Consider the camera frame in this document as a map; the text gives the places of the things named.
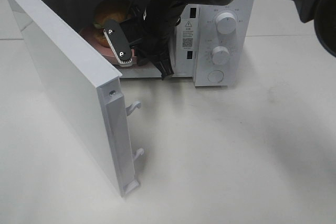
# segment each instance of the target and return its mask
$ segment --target bun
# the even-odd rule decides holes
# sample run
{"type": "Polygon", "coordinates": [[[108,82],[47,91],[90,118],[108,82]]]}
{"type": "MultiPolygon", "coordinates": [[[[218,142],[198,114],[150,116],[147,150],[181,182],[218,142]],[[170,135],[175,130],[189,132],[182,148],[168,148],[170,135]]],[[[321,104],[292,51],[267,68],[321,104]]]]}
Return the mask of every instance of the bun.
{"type": "Polygon", "coordinates": [[[128,0],[104,0],[97,5],[94,10],[94,26],[101,28],[96,29],[93,36],[100,45],[110,47],[102,29],[105,22],[108,19],[114,19],[119,23],[124,21],[129,5],[130,2],[128,0]]]}

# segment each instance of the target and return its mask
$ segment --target white table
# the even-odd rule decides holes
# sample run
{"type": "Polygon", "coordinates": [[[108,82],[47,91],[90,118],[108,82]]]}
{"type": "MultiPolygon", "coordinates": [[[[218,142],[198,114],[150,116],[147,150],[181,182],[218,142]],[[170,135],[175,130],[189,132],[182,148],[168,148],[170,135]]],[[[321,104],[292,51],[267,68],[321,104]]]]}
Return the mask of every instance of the white table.
{"type": "Polygon", "coordinates": [[[146,151],[126,198],[46,97],[24,41],[0,40],[0,223],[335,223],[336,59],[308,26],[249,31],[231,88],[122,81],[143,102],[129,126],[146,151]]]}

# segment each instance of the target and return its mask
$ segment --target microwave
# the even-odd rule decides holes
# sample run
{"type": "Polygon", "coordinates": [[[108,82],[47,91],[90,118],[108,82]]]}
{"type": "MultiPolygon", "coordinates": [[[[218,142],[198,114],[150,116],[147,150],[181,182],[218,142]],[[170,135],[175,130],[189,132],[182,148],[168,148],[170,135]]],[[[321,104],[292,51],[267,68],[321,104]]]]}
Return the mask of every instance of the microwave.
{"type": "MultiPolygon", "coordinates": [[[[90,150],[121,196],[139,186],[127,116],[141,107],[125,105],[120,78],[159,78],[148,63],[112,64],[81,32],[92,24],[103,0],[8,0],[37,73],[57,109],[90,150]]],[[[148,0],[137,0],[145,8],[148,0]]],[[[189,4],[171,35],[174,78],[193,78],[195,86],[230,86],[254,0],[227,6],[189,4]]]]}

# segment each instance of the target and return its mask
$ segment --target white knob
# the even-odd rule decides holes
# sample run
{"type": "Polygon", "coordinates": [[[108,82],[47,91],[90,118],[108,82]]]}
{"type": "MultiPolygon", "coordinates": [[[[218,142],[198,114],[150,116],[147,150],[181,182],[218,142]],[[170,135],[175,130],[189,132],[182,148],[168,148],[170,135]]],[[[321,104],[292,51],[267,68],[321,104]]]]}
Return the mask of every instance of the white knob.
{"type": "Polygon", "coordinates": [[[217,30],[221,34],[232,33],[237,26],[237,18],[232,13],[222,13],[216,18],[217,30]]]}
{"type": "Polygon", "coordinates": [[[230,52],[226,47],[216,47],[211,53],[215,65],[225,65],[230,59],[230,52]]]}

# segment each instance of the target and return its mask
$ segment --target microwave door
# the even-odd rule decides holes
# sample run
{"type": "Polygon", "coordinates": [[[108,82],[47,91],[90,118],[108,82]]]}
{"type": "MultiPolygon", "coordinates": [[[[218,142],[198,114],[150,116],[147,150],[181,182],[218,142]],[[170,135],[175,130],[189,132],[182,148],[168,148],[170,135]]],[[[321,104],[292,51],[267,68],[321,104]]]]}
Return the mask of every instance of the microwave door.
{"type": "Polygon", "coordinates": [[[121,196],[138,182],[121,73],[41,0],[8,0],[50,99],[121,196]]]}

